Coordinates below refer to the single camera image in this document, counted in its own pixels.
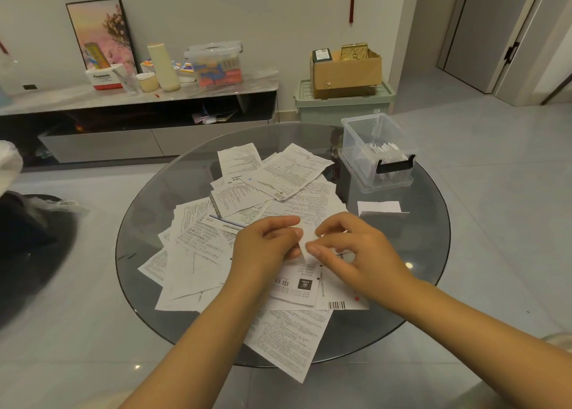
cardboard box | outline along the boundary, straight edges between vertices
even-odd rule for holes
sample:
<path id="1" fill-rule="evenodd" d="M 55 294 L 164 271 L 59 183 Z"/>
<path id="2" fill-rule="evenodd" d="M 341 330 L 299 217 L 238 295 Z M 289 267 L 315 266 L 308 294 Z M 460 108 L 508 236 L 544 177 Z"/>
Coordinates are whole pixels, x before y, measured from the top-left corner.
<path id="1" fill-rule="evenodd" d="M 341 51 L 332 61 L 314 63 L 310 58 L 310 79 L 314 99 L 375 94 L 372 86 L 382 83 L 382 57 L 368 49 L 367 59 L 342 61 Z"/>

black handle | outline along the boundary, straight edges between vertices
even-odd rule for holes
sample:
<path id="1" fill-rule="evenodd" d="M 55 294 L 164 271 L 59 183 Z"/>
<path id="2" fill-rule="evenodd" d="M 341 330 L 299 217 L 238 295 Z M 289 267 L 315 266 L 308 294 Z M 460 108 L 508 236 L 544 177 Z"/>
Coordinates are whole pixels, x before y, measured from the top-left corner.
<path id="1" fill-rule="evenodd" d="M 377 163 L 377 169 L 375 172 L 377 174 L 394 173 L 396 171 L 405 171 L 413 168 L 413 160 L 415 159 L 415 154 L 409 156 L 406 161 L 390 162 L 389 164 L 384 164 L 383 160 Z"/>

green plastic storage bin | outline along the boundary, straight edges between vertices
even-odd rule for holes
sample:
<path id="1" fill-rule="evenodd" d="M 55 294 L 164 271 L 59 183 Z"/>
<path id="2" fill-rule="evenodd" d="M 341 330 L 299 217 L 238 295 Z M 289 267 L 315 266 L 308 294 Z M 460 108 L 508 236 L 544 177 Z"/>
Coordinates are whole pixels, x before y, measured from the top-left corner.
<path id="1" fill-rule="evenodd" d="M 310 80 L 301 80 L 294 97 L 302 123 L 341 126 L 341 119 L 368 114 L 387 114 L 395 92 L 385 82 L 377 86 L 371 96 L 314 99 Z"/>

left hand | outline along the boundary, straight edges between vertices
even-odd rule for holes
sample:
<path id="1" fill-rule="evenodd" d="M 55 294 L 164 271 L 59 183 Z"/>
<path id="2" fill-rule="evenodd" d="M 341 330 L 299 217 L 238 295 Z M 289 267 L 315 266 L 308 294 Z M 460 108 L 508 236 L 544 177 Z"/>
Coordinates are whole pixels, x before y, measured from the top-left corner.
<path id="1" fill-rule="evenodd" d="M 280 272 L 284 260 L 301 255 L 303 231 L 293 228 L 297 216 L 271 216 L 256 221 L 236 235 L 227 287 L 248 287 L 262 296 Z"/>

marble countertop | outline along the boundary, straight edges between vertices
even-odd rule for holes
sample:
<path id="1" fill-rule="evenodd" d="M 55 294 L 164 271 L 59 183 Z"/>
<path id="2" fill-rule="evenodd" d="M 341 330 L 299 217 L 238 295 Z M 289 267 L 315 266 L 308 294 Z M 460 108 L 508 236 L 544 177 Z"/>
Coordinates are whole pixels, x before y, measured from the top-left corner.
<path id="1" fill-rule="evenodd" d="M 176 91 L 163 91 L 160 88 L 151 93 L 127 93 L 123 89 L 96 90 L 90 84 L 61 90 L 33 91 L 15 96 L 10 105 L 0 108 L 0 116 L 263 93 L 278 89 L 276 70 L 243 73 L 243 79 L 239 84 L 207 88 L 199 87 L 196 82 L 182 83 Z"/>

